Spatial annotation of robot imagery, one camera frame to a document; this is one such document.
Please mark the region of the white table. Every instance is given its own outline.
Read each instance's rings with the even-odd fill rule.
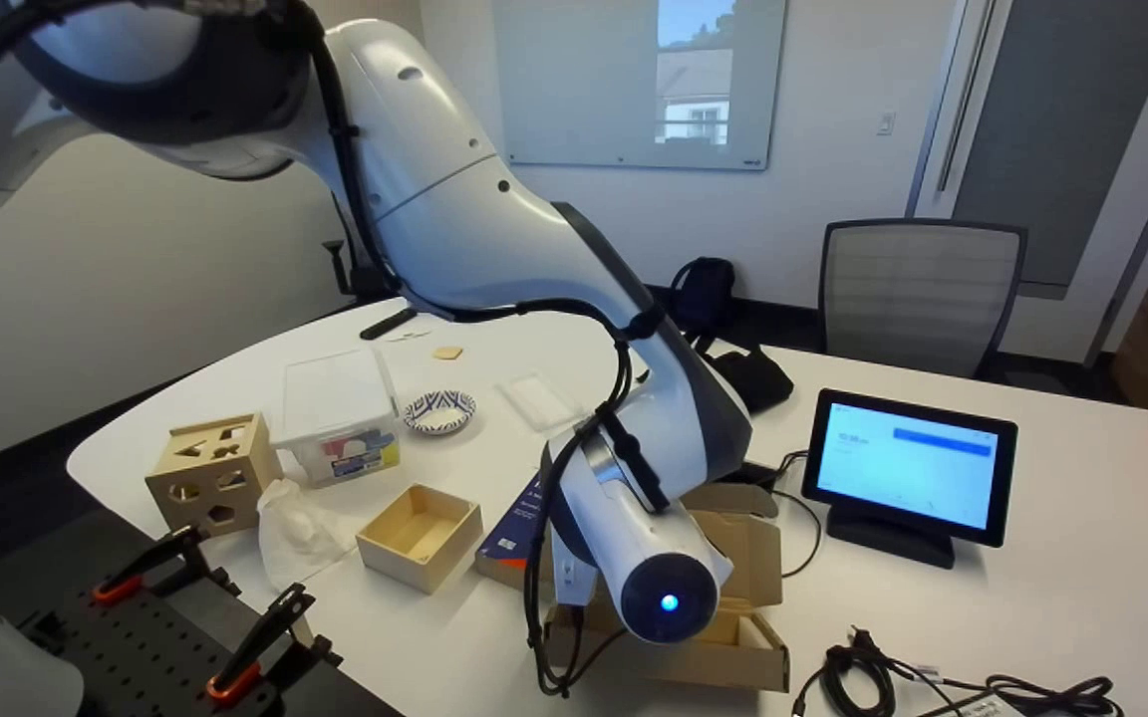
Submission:
[[[278,406],[285,368],[355,351],[361,329],[391,309],[398,304],[289,329],[169,386],[94,433],[68,463],[74,479],[143,532],[163,532],[143,473],[172,425]],[[438,364],[438,347],[462,347],[462,359]],[[479,503],[495,525],[543,445],[498,384],[537,374],[563,401],[593,406],[614,372],[600,328],[556,316],[490,328],[414,317],[383,340],[383,359],[398,401],[454,386],[479,398],[482,420],[454,441],[407,445],[403,469],[319,489],[319,506],[342,530],[375,517],[410,481]],[[794,648],[794,691],[823,667],[826,645],[867,625],[891,653],[971,683],[1022,673],[1073,684],[1110,673],[1123,709],[1148,713],[1148,409],[798,351],[773,359],[798,396],[757,420],[763,463],[810,441],[823,386],[1022,424],[1006,550],[957,547],[963,566],[935,570],[826,542],[812,570],[786,582],[786,606],[767,612]],[[790,566],[810,547],[810,523],[786,506],[783,532]],[[208,552],[254,611],[277,596],[252,532],[215,538]],[[432,596],[370,575],[361,556],[319,570],[308,586],[319,596],[310,625],[338,645],[342,669],[403,713],[790,713],[783,694],[654,691],[622,669],[552,701],[533,691],[517,595],[466,566]],[[900,684],[896,697],[904,713],[939,704],[921,684]]]

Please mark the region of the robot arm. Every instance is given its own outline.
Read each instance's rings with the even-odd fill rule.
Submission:
[[[649,384],[571,450],[560,481],[567,538],[604,570],[637,636],[694,636],[730,563],[673,503],[743,467],[751,424],[737,398],[577,213],[552,209],[511,174],[466,98],[403,29],[355,19],[310,45],[310,24],[298,3],[290,19],[100,7],[50,29],[15,58],[74,116],[172,165],[221,179],[258,179],[289,161],[317,166],[351,209],[375,264],[435,316],[563,308],[630,344]],[[9,126],[28,124],[3,118],[0,150],[19,145]],[[55,145],[25,150],[0,197]]]

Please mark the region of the office chair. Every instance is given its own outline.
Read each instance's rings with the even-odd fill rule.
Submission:
[[[823,347],[895,368],[980,374],[1026,254],[1022,227],[867,218],[828,222]]]

